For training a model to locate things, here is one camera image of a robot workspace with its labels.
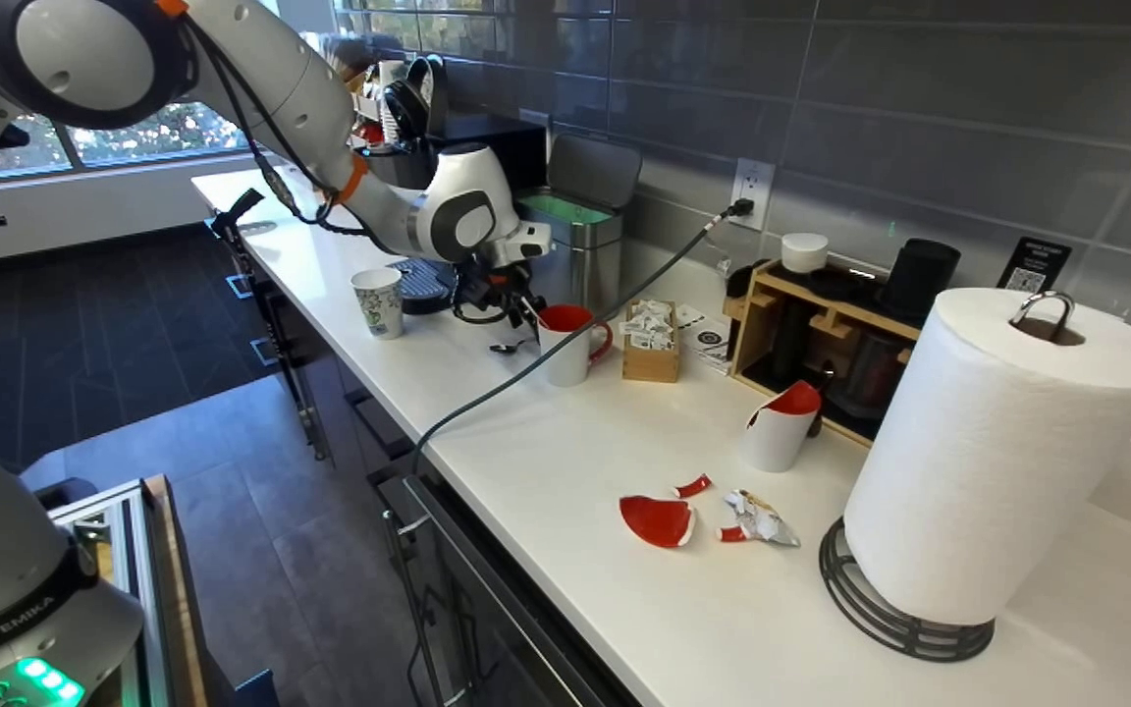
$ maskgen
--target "white countertop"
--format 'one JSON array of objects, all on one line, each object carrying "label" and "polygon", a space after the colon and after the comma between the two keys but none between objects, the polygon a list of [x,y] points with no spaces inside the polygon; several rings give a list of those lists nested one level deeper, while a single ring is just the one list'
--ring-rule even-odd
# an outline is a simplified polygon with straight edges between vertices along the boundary
[{"label": "white countertop", "polygon": [[[258,178],[195,182],[219,208],[248,185]],[[530,362],[488,354],[488,333],[448,316],[409,320],[405,338],[380,342],[361,322],[350,275],[390,257],[297,227],[271,203],[242,224],[250,257],[411,438]],[[710,278],[698,271],[685,263],[668,287],[693,301]],[[979,659],[909,659],[854,629],[818,570],[818,541],[839,520],[864,456],[821,438],[795,472],[753,472],[733,438],[758,397],[723,367],[693,356],[678,384],[619,381],[618,371],[610,356],[571,390],[537,377],[515,384],[448,426],[432,465],[635,699],[1131,705],[1131,521],[1088,507]],[[672,494],[704,472],[715,490],[693,498],[698,530],[685,551],[651,551],[626,530],[619,494]],[[723,546],[725,487],[771,498],[806,546]]]}]

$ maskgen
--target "paper towel holder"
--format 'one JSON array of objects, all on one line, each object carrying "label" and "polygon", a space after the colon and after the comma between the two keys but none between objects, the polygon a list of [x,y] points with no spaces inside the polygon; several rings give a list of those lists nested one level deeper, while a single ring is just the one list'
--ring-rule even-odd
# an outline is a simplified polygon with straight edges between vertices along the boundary
[{"label": "paper towel holder", "polygon": [[[1043,322],[1043,320],[1030,320],[1030,309],[1043,299],[1055,299],[1066,301],[1066,316],[1055,322]],[[1070,331],[1070,320],[1077,309],[1077,299],[1066,294],[1066,290],[1041,290],[1034,294],[1030,301],[1020,301],[1020,309],[1008,320],[1013,331],[1030,333],[1030,338],[1041,338],[1041,342],[1051,342],[1051,346],[1084,346],[1084,338],[1077,331]]]}]

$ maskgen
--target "small box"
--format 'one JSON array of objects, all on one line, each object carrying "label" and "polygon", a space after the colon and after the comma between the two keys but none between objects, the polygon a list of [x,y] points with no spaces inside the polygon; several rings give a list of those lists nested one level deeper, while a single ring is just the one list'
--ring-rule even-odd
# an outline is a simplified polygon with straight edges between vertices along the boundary
[{"label": "small box", "polygon": [[619,377],[627,381],[678,381],[685,372],[685,338],[677,333],[672,349],[619,349]]}]

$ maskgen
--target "paper towel roll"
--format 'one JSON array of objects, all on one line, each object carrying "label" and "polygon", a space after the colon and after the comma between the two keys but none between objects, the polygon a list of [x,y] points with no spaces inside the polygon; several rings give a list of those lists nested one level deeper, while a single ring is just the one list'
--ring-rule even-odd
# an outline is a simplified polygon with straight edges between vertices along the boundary
[{"label": "paper towel roll", "polygon": [[992,621],[1131,445],[1131,325],[1077,307],[1084,346],[1051,346],[1008,325],[1024,299],[935,299],[847,494],[864,576],[911,617]]}]

